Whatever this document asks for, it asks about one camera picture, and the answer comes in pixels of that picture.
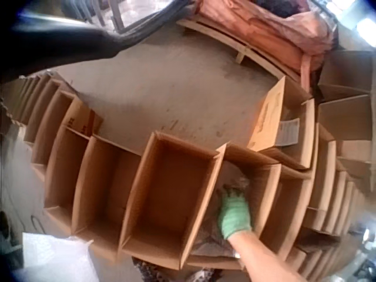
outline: white label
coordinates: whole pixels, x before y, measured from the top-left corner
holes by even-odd
[[[278,127],[276,146],[289,146],[298,143],[300,120],[284,120]]]

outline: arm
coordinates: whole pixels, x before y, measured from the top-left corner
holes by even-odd
[[[252,232],[249,207],[243,196],[230,193],[222,198],[218,224],[223,237],[239,253],[253,282],[306,281]]]
[[[228,240],[235,251],[239,253],[253,282],[305,281],[265,247],[252,231],[238,231],[232,234]]]

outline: concrete floor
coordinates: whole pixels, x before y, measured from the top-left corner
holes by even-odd
[[[142,152],[160,130],[209,148],[230,140],[246,145],[254,114],[276,78],[253,62],[234,62],[236,53],[198,33],[170,25],[112,59],[56,68],[80,97],[104,118],[99,135]],[[1,203],[18,235],[23,231],[64,237],[44,215],[43,183],[30,167],[31,151],[16,126],[1,155]],[[130,257],[118,264],[92,254],[101,281],[140,281]],[[221,281],[248,281],[228,273]]]

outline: hand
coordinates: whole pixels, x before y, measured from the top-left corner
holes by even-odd
[[[218,218],[218,225],[225,239],[238,231],[251,230],[251,216],[244,196],[238,195],[233,189],[227,192],[223,193]]]

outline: orange plastic sack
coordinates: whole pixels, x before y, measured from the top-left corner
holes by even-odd
[[[304,54],[319,68],[332,47],[333,33],[315,12],[280,18],[249,0],[199,0],[198,13],[300,72]]]

